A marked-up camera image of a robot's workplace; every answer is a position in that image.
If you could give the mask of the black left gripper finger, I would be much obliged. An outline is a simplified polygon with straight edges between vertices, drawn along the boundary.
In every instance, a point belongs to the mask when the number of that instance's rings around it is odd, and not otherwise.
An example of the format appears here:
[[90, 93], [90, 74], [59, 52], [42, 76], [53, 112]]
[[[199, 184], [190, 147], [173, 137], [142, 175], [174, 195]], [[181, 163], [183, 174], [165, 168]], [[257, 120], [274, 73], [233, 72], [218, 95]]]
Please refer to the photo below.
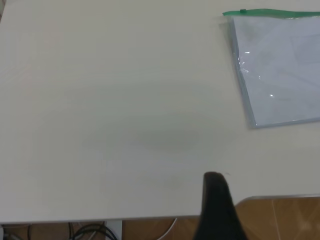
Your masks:
[[246, 240], [225, 177], [218, 172], [203, 176], [202, 206], [195, 240]]

